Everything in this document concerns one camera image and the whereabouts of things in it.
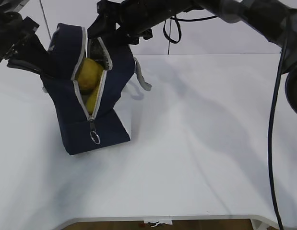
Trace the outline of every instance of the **white table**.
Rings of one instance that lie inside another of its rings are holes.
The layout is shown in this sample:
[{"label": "white table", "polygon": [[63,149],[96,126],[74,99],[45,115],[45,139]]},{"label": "white table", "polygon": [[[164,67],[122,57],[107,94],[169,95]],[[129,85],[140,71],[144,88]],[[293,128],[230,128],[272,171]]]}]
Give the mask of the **white table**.
[{"label": "white table", "polygon": [[[279,55],[137,56],[132,142],[69,156],[37,75],[0,65],[0,230],[79,221],[248,218],[276,226],[267,125]],[[297,115],[284,95],[273,155],[284,225],[297,227]]]}]

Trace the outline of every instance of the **yellow fruit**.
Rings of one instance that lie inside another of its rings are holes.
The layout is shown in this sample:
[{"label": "yellow fruit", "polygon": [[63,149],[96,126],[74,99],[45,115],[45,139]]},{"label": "yellow fruit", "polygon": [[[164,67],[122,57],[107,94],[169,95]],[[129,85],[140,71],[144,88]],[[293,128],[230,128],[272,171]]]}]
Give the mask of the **yellow fruit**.
[{"label": "yellow fruit", "polygon": [[89,94],[99,84],[103,70],[104,68],[94,60],[84,58],[76,78],[81,94]]},{"label": "yellow fruit", "polygon": [[96,88],[94,89],[94,91],[91,93],[91,95],[89,96],[89,98],[86,101],[85,107],[90,115],[92,115],[94,112],[98,92],[99,92],[99,84],[96,86]]}]

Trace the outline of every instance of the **grey strap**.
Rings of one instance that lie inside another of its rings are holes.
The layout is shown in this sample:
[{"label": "grey strap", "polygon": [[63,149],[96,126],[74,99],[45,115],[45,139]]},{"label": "grey strap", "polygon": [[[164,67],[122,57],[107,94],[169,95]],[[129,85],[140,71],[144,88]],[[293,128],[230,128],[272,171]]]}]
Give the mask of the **grey strap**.
[{"label": "grey strap", "polygon": [[142,75],[141,65],[140,65],[138,59],[134,57],[134,61],[135,61],[135,70],[134,70],[134,72],[137,75],[137,79],[138,79],[141,87],[146,91],[151,91],[152,90],[152,85],[145,82],[145,79],[144,79],[144,77]]}]

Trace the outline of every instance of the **gray zipper trim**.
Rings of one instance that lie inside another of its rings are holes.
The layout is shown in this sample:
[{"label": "gray zipper trim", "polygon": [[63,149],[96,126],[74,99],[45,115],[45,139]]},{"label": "gray zipper trim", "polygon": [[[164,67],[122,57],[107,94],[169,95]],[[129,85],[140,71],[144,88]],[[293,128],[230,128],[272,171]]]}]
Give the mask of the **gray zipper trim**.
[{"label": "gray zipper trim", "polygon": [[99,85],[99,92],[98,92],[95,108],[94,108],[94,111],[92,114],[94,119],[96,119],[97,114],[98,114],[98,110],[99,110],[101,99],[102,99],[102,94],[104,93],[106,79],[107,79],[107,70],[104,70],[104,72],[102,73],[102,77],[101,77],[101,81],[100,81],[100,85]]},{"label": "gray zipper trim", "polygon": [[105,46],[105,43],[101,39],[101,37],[98,38],[98,41],[99,41],[99,43],[100,43],[100,45],[101,45],[101,47],[102,47],[102,49],[103,49],[103,51],[104,51],[104,53],[105,53],[105,55],[107,57],[107,62],[109,63],[109,69],[108,70],[112,70],[113,62],[112,62],[111,56],[110,56],[110,54],[109,54],[109,52],[108,52],[108,50],[107,50],[107,48]]},{"label": "gray zipper trim", "polygon": [[85,113],[86,119],[89,120],[90,115],[89,115],[89,112],[87,111],[87,109],[85,107],[85,104],[84,104],[84,102],[82,100],[79,84],[78,84],[77,80],[73,80],[72,82],[73,82],[73,87],[75,89],[75,93],[76,93],[77,99],[79,101],[79,104],[81,105],[81,107],[82,107],[82,109],[83,109],[83,111]]},{"label": "gray zipper trim", "polygon": [[84,53],[85,53],[85,42],[86,42],[86,33],[85,33],[85,28],[82,27],[82,47],[81,47],[81,53],[80,53],[80,56],[79,56],[79,59],[78,59],[78,62],[75,66],[75,69],[73,70],[73,73],[72,73],[72,76],[71,76],[71,80],[75,80],[76,78],[76,74],[77,74],[77,71],[82,63],[82,60],[84,58]]}]

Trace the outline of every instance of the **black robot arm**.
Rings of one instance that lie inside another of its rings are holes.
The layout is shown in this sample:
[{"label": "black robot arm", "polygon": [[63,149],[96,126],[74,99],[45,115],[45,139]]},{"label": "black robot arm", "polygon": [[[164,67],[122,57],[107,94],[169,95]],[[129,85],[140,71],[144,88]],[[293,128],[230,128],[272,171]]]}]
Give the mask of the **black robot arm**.
[{"label": "black robot arm", "polygon": [[297,9],[278,0],[125,0],[122,3],[101,0],[97,9],[99,16],[88,29],[88,37],[109,36],[114,43],[133,45],[139,43],[140,37],[152,38],[152,27],[180,12],[206,9],[227,23],[245,22],[269,42],[283,48],[289,17],[290,36],[282,74],[290,73],[286,94],[297,112]]},{"label": "black robot arm", "polygon": [[[55,76],[55,64],[35,35],[38,24],[13,12],[26,2],[0,0],[0,62],[7,59],[8,67]],[[139,43],[140,37],[152,38],[152,27],[180,12],[206,9],[228,23],[244,21],[283,48],[286,19],[290,17],[290,38],[282,73],[290,73],[286,94],[297,112],[297,9],[278,0],[125,0],[122,3],[101,0],[97,9],[99,15],[88,29],[88,37],[107,36],[113,43],[133,45]]]}]

